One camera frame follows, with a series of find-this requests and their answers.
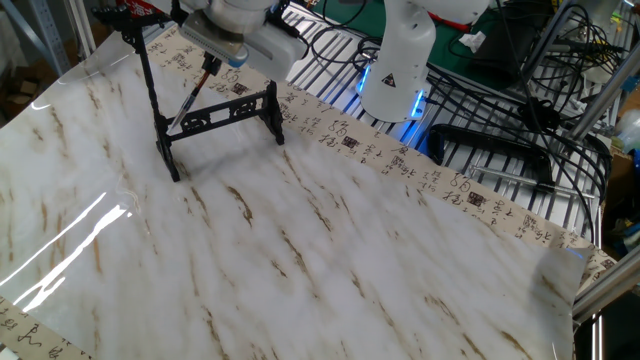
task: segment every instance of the black cable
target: black cable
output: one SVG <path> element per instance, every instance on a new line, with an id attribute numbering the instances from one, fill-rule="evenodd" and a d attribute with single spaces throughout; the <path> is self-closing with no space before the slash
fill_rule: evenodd
<path id="1" fill-rule="evenodd" d="M 578 9 L 582 10 L 584 12 L 584 15 L 585 15 L 585 17 L 584 17 L 585 23 L 587 25 L 589 25 L 589 14 L 587 13 L 587 10 L 584 7 L 582 7 L 581 5 L 578 5 L 578 4 L 572 4 L 572 5 L 567 6 L 567 8 L 570 8 L 570 7 L 576 7 Z M 589 52 L 589 46 L 590 45 L 591 45 L 591 28 L 589 26 L 587 26 L 587 45 L 585 47 L 585 52 L 586 53 Z M 569 90 L 570 94 L 573 94 L 573 92 L 575 91 L 576 85 L 578 84 L 578 79 L 580 79 L 580 76 L 581 76 L 582 71 L 583 71 L 584 61 L 585 61 L 585 58 L 582 58 L 580 60 L 580 65 L 578 66 L 578 69 L 576 71 L 578 76 L 576 76 L 576 77 L 574 77 L 572 79 L 573 81 L 571 82 L 571 86 L 570 86 L 570 90 Z M 582 92 L 582 90 L 584 88 L 584 83 L 582 81 L 580 82 L 580 88 L 581 88 L 580 92 Z M 560 106 L 560 109 L 558 110 L 559 113 L 562 113 L 562 110 L 564 110 L 564 108 L 567 106 L 567 104 L 569 103 L 570 99 L 571 99 L 571 96 L 565 97 L 564 102 L 562 103 L 562 106 Z"/>
<path id="2" fill-rule="evenodd" d="M 343 30 L 343 29 L 349 29 L 348 25 L 350 23 L 352 23 L 358 16 L 360 16 L 360 14 L 362 13 L 362 11 L 364 10 L 365 6 L 367 5 L 367 2 L 365 0 L 362 0 L 362 6 L 360 6 L 360 9 L 358 10 L 358 12 L 355 13 L 355 15 L 353 15 L 349 20 L 345 21 L 342 24 L 333 24 L 331 23 L 326 16 L 326 10 L 327 10 L 327 2 L 328 0 L 325 0 L 324 4 L 322 4 L 322 20 L 329 24 L 328 27 L 318 31 L 314 36 L 313 39 L 311 39 L 311 43 L 309 44 L 309 47 L 311 48 L 311 53 L 313 53 L 313 56 L 316 59 L 320 59 L 320 60 L 324 60 L 324 61 L 328 61 L 328 62 L 332 62 L 332 63 L 336 63 L 336 64 L 356 64 L 356 63 L 364 63 L 364 62 L 368 62 L 369 60 L 355 60 L 355 57 L 352 57 L 350 60 L 335 60 L 335 59 L 328 59 L 320 54 L 318 54 L 318 52 L 316 51 L 315 48 L 315 44 L 316 42 L 327 32 L 332 31 L 332 30 Z"/>
<path id="3" fill-rule="evenodd" d="M 435 90 L 437 90 L 440 94 L 442 94 L 443 97 L 445 97 L 446 101 L 449 101 L 451 103 L 453 103 L 454 105 L 456 105 L 458 108 L 464 109 L 464 107 L 462 106 L 462 104 L 460 104 L 458 101 L 456 101 L 455 99 L 453 99 L 449 94 L 447 94 L 439 85 L 436 84 L 436 82 L 432 82 L 432 86 L 434 87 Z M 540 145 L 538 145 L 537 143 L 535 143 L 532 140 L 529 140 L 523 136 L 521 136 L 519 133 L 522 132 L 526 132 L 526 133 L 531 133 L 531 134 L 536 134 L 536 135 L 552 135 L 552 134 L 544 134 L 544 133 L 540 133 L 537 131 L 531 131 L 531 130 L 527 130 L 522 129 L 522 128 L 512 128 L 512 127 L 507 127 L 504 125 L 499 125 L 496 124 L 494 122 L 492 122 L 490 119 L 482 117 L 478 114 L 473 114 L 472 116 L 480 118 L 482 120 L 484 120 L 484 122 L 480 122 L 477 121 L 471 117 L 467 117 L 467 116 L 463 116 L 460 114 L 457 114 L 456 110 L 451 110 L 449 108 L 446 107 L 446 101 L 445 103 L 442 104 L 438 104 L 440 106 L 442 106 L 444 109 L 448 110 L 450 113 L 452 114 L 456 114 L 456 116 L 459 116 L 469 122 L 472 123 L 476 123 L 476 124 L 480 124 L 480 125 L 486 125 L 489 127 L 493 127 L 493 128 L 497 128 L 502 130 L 503 132 L 513 136 L 517 141 L 523 142 L 526 145 L 529 146 L 535 146 L 535 147 L 540 147 Z M 572 146 L 573 144 L 571 142 L 569 142 L 566 139 L 563 138 L 559 138 L 559 140 L 561 142 L 568 142 L 568 146 Z M 595 169 L 596 175 L 598 176 L 598 179 L 596 180 L 595 176 L 590 174 L 589 171 L 587 171 L 586 169 L 584 169 L 583 167 L 579 166 L 578 164 L 576 164 L 575 162 L 573 162 L 571 159 L 567 158 L 566 156 L 562 155 L 562 154 L 556 154 L 559 158 L 561 158 L 562 160 L 564 160 L 565 162 L 573 165 L 576 168 L 576 171 L 580 170 L 582 171 L 586 177 L 590 178 L 591 181 L 594 183 L 594 185 L 597 187 L 598 189 L 598 194 L 600 197 L 600 203 L 602 203 L 602 201 L 604 200 L 605 197 L 605 192 L 606 192 L 606 179 L 608 178 L 608 175 L 606 174 L 602 174 L 602 172 L 600 171 L 599 167 L 597 166 L 597 164 L 593 161 L 593 159 L 591 159 L 584 150 L 578 149 L 578 148 L 574 148 L 574 152 L 578 153 L 583 159 L 587 160 L 587 162 L 589 162 L 589 164 Z"/>
<path id="4" fill-rule="evenodd" d="M 502 5 L 500 4 L 500 0 L 496 0 L 496 3 L 498 5 L 498 9 L 500 10 L 500 13 L 503 13 L 502 12 Z M 576 6 L 576 7 L 582 8 L 582 10 L 584 10 L 584 7 L 582 7 L 580 5 L 572 4 L 570 6 Z M 586 19 L 588 20 L 589 15 L 587 14 L 587 11 L 584 10 L 584 13 L 585 13 Z M 509 48 L 511 49 L 511 55 L 513 56 L 513 59 L 517 62 L 518 61 L 518 55 L 516 54 L 515 45 L 513 44 L 513 39 L 511 38 L 511 33 L 509 32 L 509 29 L 508 29 L 507 20 L 504 18 L 504 16 L 503 16 L 503 22 L 504 22 L 505 27 L 507 28 L 506 34 L 507 34 L 507 39 L 509 41 Z M 532 96 L 531 96 L 531 93 L 529 92 L 529 88 L 527 86 L 527 81 L 524 79 L 524 75 L 522 74 L 522 70 L 519 67 L 517 67 L 517 72 L 518 72 L 518 76 L 520 77 L 520 82 L 522 83 L 522 87 L 524 88 L 524 92 L 525 92 L 525 95 L 526 95 L 527 100 L 528 100 L 527 103 L 529 105 L 529 109 L 531 110 L 531 114 L 532 114 L 533 120 L 537 124 L 538 128 L 540 128 L 540 125 L 539 125 L 540 123 L 539 123 L 539 121 L 537 119 L 537 116 L 535 114 L 535 109 L 533 108 L 533 102 L 531 101 L 532 100 Z M 560 162 L 560 159 L 558 159 L 556 154 L 553 151 L 551 151 L 551 148 L 550 148 L 550 145 L 549 145 L 549 142 L 547 141 L 547 139 L 544 136 L 541 136 L 540 138 L 544 142 L 544 144 L 547 147 L 547 149 L 549 149 L 549 154 L 552 156 L 554 161 L 558 164 L 559 170 L 561 170 L 562 173 L 567 177 L 567 179 L 571 182 L 571 185 L 573 186 L 573 188 L 578 193 L 578 197 L 580 198 L 580 201 L 582 202 L 582 205 L 584 206 L 585 215 L 586 215 L 587 219 L 589 220 L 589 226 L 590 226 L 589 230 L 590 230 L 591 238 L 592 238 L 592 242 L 593 242 L 593 240 L 595 240 L 595 226 L 594 226 L 594 223 L 593 223 L 593 219 L 591 218 L 591 212 L 589 210 L 589 205 L 587 203 L 587 200 L 582 195 L 582 192 L 580 192 L 580 188 L 578 187 L 578 184 L 576 183 L 575 179 L 572 179 L 569 176 L 569 173 L 564 168 L 563 164 Z"/>

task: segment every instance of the green board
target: green board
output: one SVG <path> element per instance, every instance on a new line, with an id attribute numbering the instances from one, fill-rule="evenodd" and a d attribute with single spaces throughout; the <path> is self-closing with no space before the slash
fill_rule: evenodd
<path id="1" fill-rule="evenodd" d="M 321 0 L 313 10 L 321 14 L 324 1 L 325 0 Z M 343 5 L 339 3 L 338 0 L 329 0 L 329 3 L 327 3 L 326 16 L 342 23 L 353 17 L 360 9 L 360 6 L 361 5 Z M 475 34 L 478 31 L 482 31 L 485 35 L 489 35 L 499 20 L 500 17 L 498 14 L 487 11 L 478 19 L 471 33 Z M 349 24 L 349 27 L 369 36 L 382 37 L 385 23 L 384 3 L 382 0 L 372 0 L 365 6 L 360 16 Z M 474 69 L 469 66 L 471 60 L 451 53 L 449 43 L 454 41 L 452 50 L 455 53 L 466 57 L 473 56 L 471 50 L 457 40 L 462 35 L 462 32 L 443 24 L 436 25 L 436 42 L 429 55 L 430 63 L 495 90 L 502 90 L 512 84 L 511 82 L 505 82 L 502 79 L 488 76 L 486 71 Z"/>

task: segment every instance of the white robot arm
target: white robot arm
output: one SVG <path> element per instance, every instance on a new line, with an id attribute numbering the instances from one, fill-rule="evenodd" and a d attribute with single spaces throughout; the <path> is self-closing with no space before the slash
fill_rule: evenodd
<path id="1" fill-rule="evenodd" d="M 169 12 L 171 0 L 151 0 Z M 232 66 L 247 63 L 272 80 L 284 80 L 306 45 L 265 22 L 280 0 L 182 0 L 196 9 L 181 34 Z M 422 117 L 428 95 L 427 60 L 436 29 L 428 11 L 466 24 L 490 0 L 385 0 L 386 28 L 375 63 L 357 86 L 364 109 L 376 119 L 401 122 Z"/>
<path id="2" fill-rule="evenodd" d="M 429 94 L 427 60 L 436 39 L 429 11 L 460 24 L 475 21 L 489 0 L 385 0 L 387 25 L 378 60 L 357 86 L 362 107 L 387 122 L 422 117 Z"/>
<path id="3" fill-rule="evenodd" d="M 170 13 L 170 0 L 151 0 Z M 282 81 L 306 45 L 266 21 L 279 0 L 182 0 L 191 12 L 180 34 L 231 66 L 247 64 L 268 78 Z"/>

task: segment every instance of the marble-patterned table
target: marble-patterned table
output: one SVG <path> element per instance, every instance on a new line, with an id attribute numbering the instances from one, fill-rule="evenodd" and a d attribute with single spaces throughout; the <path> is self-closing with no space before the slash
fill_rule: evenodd
<path id="1" fill-rule="evenodd" d="M 0 295 L 98 359 L 570 359 L 579 253 L 259 120 L 177 142 L 173 183 L 129 54 L 0 131 Z M 175 113 L 191 84 L 152 68 Z"/>

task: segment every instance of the black stand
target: black stand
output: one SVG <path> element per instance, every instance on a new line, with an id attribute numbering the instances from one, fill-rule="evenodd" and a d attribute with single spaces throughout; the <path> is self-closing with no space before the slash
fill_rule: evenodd
<path id="1" fill-rule="evenodd" d="M 147 89 L 149 90 L 149 100 L 151 102 L 151 109 L 153 110 L 153 120 L 158 138 L 156 146 L 174 182 L 180 181 L 180 174 L 173 163 L 173 155 L 171 154 L 171 143 L 174 141 L 246 120 L 254 116 L 259 116 L 265 125 L 267 125 L 267 128 L 269 128 L 269 131 L 275 136 L 276 143 L 278 143 L 278 145 L 284 144 L 282 114 L 280 113 L 280 106 L 277 100 L 277 85 L 274 81 L 271 81 L 269 85 L 267 85 L 265 91 L 257 94 L 187 113 L 180 122 L 182 132 L 176 135 L 168 135 L 168 127 L 174 118 L 167 119 L 160 114 L 158 97 L 153 84 L 153 75 L 151 74 L 151 67 L 149 66 L 149 57 L 142 35 L 142 28 L 150 25 L 160 25 L 162 27 L 165 23 L 171 21 L 171 18 L 165 14 L 156 13 L 132 19 L 131 12 L 126 7 L 117 9 L 111 7 L 102 9 L 94 8 L 92 12 L 101 23 L 113 26 L 116 31 L 122 33 L 122 39 L 127 44 L 133 46 L 136 54 L 140 55 L 142 72 Z M 260 108 L 257 106 L 258 100 L 262 100 L 262 106 Z M 229 117 L 226 120 L 211 121 L 212 113 L 227 109 L 229 111 Z"/>

